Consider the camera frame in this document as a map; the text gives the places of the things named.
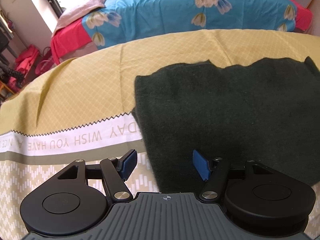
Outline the dark green knit sweater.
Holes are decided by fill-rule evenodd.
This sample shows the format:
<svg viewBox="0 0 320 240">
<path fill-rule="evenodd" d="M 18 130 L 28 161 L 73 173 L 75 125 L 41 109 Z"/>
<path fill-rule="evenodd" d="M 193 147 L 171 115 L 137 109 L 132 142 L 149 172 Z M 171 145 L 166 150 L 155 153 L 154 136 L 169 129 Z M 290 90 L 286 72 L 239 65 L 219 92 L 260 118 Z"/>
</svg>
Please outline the dark green knit sweater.
<svg viewBox="0 0 320 240">
<path fill-rule="evenodd" d="M 307 57 L 219 68 L 177 63 L 135 79 L 132 114 L 159 191 L 199 192 L 193 151 L 240 168 L 253 159 L 319 182 L 319 69 Z"/>
</svg>

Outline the red clothes pile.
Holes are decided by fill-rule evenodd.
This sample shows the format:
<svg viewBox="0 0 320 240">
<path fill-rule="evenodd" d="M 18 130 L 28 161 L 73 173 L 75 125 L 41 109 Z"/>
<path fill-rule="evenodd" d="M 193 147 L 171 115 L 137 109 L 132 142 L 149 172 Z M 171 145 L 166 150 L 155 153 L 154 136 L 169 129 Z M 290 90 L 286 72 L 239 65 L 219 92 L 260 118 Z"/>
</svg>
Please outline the red clothes pile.
<svg viewBox="0 0 320 240">
<path fill-rule="evenodd" d="M 50 47 L 46 47 L 43 52 L 40 52 L 37 47 L 30 45 L 18 55 L 13 67 L 3 68 L 4 74 L 1 74 L 1 77 L 4 77 L 4 83 L 9 89 L 17 93 L 24 85 L 55 66 Z"/>
</svg>

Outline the patterned yellow beige bedspread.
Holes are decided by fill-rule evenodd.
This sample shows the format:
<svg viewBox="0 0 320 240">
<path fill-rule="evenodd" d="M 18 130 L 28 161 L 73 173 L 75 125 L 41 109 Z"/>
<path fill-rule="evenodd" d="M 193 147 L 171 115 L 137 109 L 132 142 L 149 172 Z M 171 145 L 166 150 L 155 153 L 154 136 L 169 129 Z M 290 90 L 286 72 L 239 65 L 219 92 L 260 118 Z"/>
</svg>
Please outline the patterned yellow beige bedspread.
<svg viewBox="0 0 320 240">
<path fill-rule="evenodd" d="M 132 192 L 158 190 L 131 115 L 134 80 L 174 63 L 247 66 L 264 57 L 307 56 L 319 37 L 270 30 L 198 30 L 144 38 L 69 59 L 1 105 L 1 239 L 22 239 L 22 199 L 75 159 L 97 164 L 130 148 Z"/>
</svg>

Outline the pink pillow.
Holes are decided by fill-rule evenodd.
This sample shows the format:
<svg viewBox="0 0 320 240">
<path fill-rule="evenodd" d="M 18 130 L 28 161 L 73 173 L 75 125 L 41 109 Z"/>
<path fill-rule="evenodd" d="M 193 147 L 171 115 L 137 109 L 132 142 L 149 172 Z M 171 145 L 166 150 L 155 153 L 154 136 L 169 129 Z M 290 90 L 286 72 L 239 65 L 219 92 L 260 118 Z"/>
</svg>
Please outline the pink pillow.
<svg viewBox="0 0 320 240">
<path fill-rule="evenodd" d="M 74 21 L 87 15 L 89 12 L 98 8 L 104 8 L 105 1 L 106 0 L 85 0 L 80 5 L 66 9 L 58 19 L 52 36 L 54 36 L 58 30 L 67 27 Z"/>
</svg>

